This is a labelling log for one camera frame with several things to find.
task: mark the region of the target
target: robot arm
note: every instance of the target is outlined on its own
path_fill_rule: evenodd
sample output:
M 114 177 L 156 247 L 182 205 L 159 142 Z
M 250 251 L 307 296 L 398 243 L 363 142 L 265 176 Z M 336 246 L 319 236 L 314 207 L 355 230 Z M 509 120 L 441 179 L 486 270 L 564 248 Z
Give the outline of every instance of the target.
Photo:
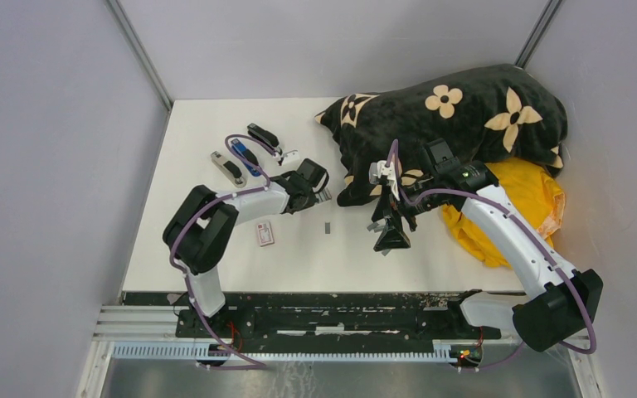
M 594 319 L 602 290 L 600 277 L 591 269 L 580 273 L 551 248 L 512 205 L 484 164 L 461 165 L 440 139 L 423 147 L 421 167 L 425 177 L 406 188 L 399 186 L 398 173 L 384 162 L 372 168 L 372 180 L 390 188 L 382 189 L 372 217 L 373 221 L 383 218 L 386 222 L 375 251 L 411 245 L 401 227 L 402 217 L 414 231 L 418 214 L 452 204 L 497 246 L 526 294 L 470 292 L 460 303 L 467 323 L 516 331 L 527 345 L 540 352 L 561 342 L 582 330 L 585 323 L 559 272 L 572 282 Z
M 216 266 L 226 251 L 233 228 L 263 216 L 293 214 L 314 206 L 325 196 L 323 191 L 314 189 L 321 181 L 325 186 L 327 179 L 325 168 L 305 159 L 296 171 L 272 177 L 268 187 L 256 188 L 256 192 L 245 195 L 214 192 L 203 185 L 192 189 L 163 233 L 163 241 L 170 250 L 195 214 L 218 197 L 228 197 L 202 215 L 202 220 L 208 221 L 205 226 L 198 222 L 192 225 L 175 253 L 175 260 L 186 270 L 188 288 L 204 314 L 211 317 L 226 302 Z

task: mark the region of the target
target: floor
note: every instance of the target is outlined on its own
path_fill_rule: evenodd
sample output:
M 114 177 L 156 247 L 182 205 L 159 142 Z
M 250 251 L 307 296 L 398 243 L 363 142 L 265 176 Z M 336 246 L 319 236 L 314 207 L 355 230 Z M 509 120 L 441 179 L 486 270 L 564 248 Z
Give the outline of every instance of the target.
M 486 345 L 484 363 L 513 347 Z M 267 371 L 206 371 L 186 361 L 112 360 L 103 397 L 581 397 L 565 349 L 524 350 L 507 365 L 458 374 L 437 363 L 274 362 Z

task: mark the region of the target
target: black fabric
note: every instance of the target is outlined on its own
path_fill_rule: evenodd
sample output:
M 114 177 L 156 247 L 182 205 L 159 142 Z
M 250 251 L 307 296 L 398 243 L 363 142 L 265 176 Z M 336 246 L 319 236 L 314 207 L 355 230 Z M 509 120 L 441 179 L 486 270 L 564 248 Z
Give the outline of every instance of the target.
M 340 206 L 375 198 L 368 170 L 387 158 L 395 138 L 403 172 L 419 169 L 416 154 L 423 143 L 443 138 L 461 162 L 516 156 L 545 166 L 555 177 L 562 169 L 560 143 L 567 136 L 561 102 L 512 65 L 465 70 L 386 93 L 350 95 L 316 119 L 333 133 L 347 176 L 353 176 L 338 195 Z

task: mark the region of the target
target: white tabletop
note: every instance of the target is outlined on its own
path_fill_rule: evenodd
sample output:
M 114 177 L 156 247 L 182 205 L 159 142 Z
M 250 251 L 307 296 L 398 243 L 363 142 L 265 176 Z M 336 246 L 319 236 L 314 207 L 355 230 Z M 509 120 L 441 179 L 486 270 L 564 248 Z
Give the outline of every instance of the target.
M 330 132 L 314 115 L 335 99 L 222 99 L 179 100 L 174 103 L 133 255 L 124 291 L 181 291 L 182 274 L 168 263 L 169 250 L 162 233 L 196 185 L 214 191 L 235 189 L 212 164 L 210 153 L 226 151 L 228 134 L 245 133 L 256 123 L 276 134 L 282 148 L 298 149 L 304 158 L 324 166 L 328 188 L 335 198 L 344 188 L 345 168 Z M 271 175 L 287 171 L 255 144 L 246 143 Z M 248 187 L 261 177 L 249 177 Z M 372 251 L 377 234 L 367 231 L 375 202 L 360 207 L 321 203 L 294 215 L 267 217 L 275 243 L 259 247 L 255 223 L 233 230 L 219 263 L 221 286 L 235 292 L 447 292 L 468 289 L 521 290 L 509 269 L 490 269 L 464 251 L 445 228 L 440 211 L 417 218 L 410 233 L 411 249 L 383 256 Z M 330 234 L 324 224 L 330 222 Z

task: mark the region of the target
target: gray wall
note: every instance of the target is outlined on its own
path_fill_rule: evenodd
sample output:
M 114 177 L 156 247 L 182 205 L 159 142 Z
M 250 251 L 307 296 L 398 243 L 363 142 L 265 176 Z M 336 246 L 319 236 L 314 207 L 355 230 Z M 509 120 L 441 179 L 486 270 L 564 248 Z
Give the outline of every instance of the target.
M 529 71 L 570 120 L 558 237 L 605 281 L 596 326 L 608 396 L 637 396 L 637 2 L 565 2 Z
M 74 394 L 165 116 L 102 0 L 0 0 L 0 397 Z
M 122 0 L 179 99 L 340 96 L 514 62 L 546 0 Z

